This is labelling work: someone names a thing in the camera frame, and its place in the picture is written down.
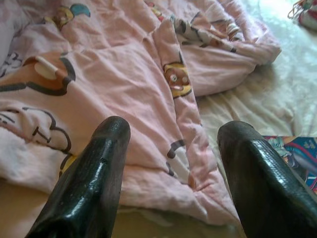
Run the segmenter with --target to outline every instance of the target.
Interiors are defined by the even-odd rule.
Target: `pink comforter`
[[[20,137],[0,177],[50,192],[118,115],[131,126],[121,204],[239,222],[195,101],[279,53],[239,1],[5,0],[0,13],[0,126]]]

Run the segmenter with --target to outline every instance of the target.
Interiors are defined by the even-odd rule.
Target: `cartoon print fabric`
[[[239,5],[216,0],[206,0],[203,7],[200,1],[181,6],[154,1],[156,10],[144,1],[131,7],[124,0],[16,4],[32,23],[8,50],[22,63],[0,78],[0,126],[20,139],[17,154],[27,150],[36,155],[32,161],[43,163],[31,163],[28,156],[8,159],[0,151],[0,168],[45,173],[0,176],[14,183],[23,177],[23,185],[48,192],[99,123],[118,115],[131,127],[120,204],[168,209],[209,224],[239,223],[195,96],[231,88],[256,64],[274,60],[279,49],[264,26],[252,25]],[[211,5],[219,11],[208,12]],[[225,21],[206,30],[198,12],[208,24],[217,21],[215,16]],[[237,17],[251,29],[244,39],[242,25],[234,25]],[[200,41],[201,33],[206,40]],[[232,62],[239,69],[230,70]],[[214,81],[211,72],[219,70],[225,74]]]

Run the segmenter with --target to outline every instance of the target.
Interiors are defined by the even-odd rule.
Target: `white bed sheet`
[[[246,0],[249,12],[280,40],[282,53],[272,65],[255,70],[237,88],[198,98],[203,125],[214,152],[220,126],[243,120],[265,135],[317,136],[317,37],[287,19],[291,0]],[[23,237],[47,195],[0,182],[0,237]],[[119,210],[114,238],[233,238],[232,227],[207,226],[194,219],[149,211]]]

